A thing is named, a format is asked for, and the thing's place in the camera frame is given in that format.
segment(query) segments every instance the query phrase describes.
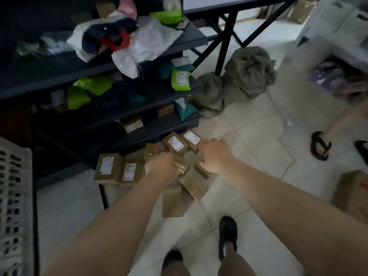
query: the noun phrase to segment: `small cardboard box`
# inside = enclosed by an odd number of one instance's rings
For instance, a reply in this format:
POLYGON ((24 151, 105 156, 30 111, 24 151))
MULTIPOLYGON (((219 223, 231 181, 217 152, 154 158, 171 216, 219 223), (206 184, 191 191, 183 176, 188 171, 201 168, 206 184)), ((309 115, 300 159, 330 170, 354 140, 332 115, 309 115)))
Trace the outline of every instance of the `small cardboard box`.
POLYGON ((132 115, 127 118, 121 119, 120 123, 122 124, 122 127, 127 134, 143 127, 143 122, 139 115, 132 115))
POLYGON ((101 154, 98 158, 94 180, 101 184, 119 184, 122 156, 119 153, 101 154))
POLYGON ((174 164, 178 168, 177 172, 179 174, 185 174, 186 171, 190 167, 190 162, 184 157, 180 157, 179 155, 177 155, 175 153, 172 153, 172 154, 174 155, 174 164))
POLYGON ((174 112, 174 104, 168 103, 168 104, 162 104, 160 106, 157 106, 157 115, 158 117, 162 117, 164 115, 170 114, 174 112))
POLYGON ((368 174, 355 170, 341 175, 331 203, 368 225, 368 174))
POLYGON ((124 159, 121 166, 120 186, 134 187, 142 178, 142 172, 141 159, 124 159))
POLYGON ((164 188, 162 192, 162 217, 181 217, 183 215, 181 186, 164 188))
POLYGON ((312 13, 317 3, 318 2, 314 0, 299 0, 294 6, 289 20, 298 24, 303 24, 312 13))
POLYGON ((194 166, 194 169, 206 180, 212 175, 212 173, 208 172, 207 170, 205 170, 200 163, 196 163, 196 165, 194 166))
POLYGON ((163 146, 171 152, 183 156, 189 150, 187 144, 177 133, 172 132, 162 140, 163 146))
POLYGON ((146 143, 146 147, 144 149, 144 160, 148 162, 153 157, 157 156, 160 153, 160 144, 157 143, 146 143))
POLYGON ((180 177, 179 182, 198 201, 208 192, 208 188, 191 171, 180 177))
POLYGON ((186 141, 187 144, 189 144, 189 148, 193 151, 193 153, 198 153, 198 145, 202 140, 198 134, 193 133, 191 130, 187 130, 186 132, 180 134, 180 136, 184 139, 184 141, 186 141))

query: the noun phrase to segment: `gray cloth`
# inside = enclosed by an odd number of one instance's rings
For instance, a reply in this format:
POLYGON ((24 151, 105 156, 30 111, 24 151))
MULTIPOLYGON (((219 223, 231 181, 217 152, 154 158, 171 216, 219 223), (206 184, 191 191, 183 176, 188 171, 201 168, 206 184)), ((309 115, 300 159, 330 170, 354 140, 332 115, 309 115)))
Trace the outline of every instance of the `gray cloth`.
POLYGON ((201 117, 219 115, 233 102, 255 99, 275 83, 275 60, 267 51, 255 46, 237 49, 225 66, 223 76, 213 72, 198 79, 203 92, 194 96, 193 104, 201 117))

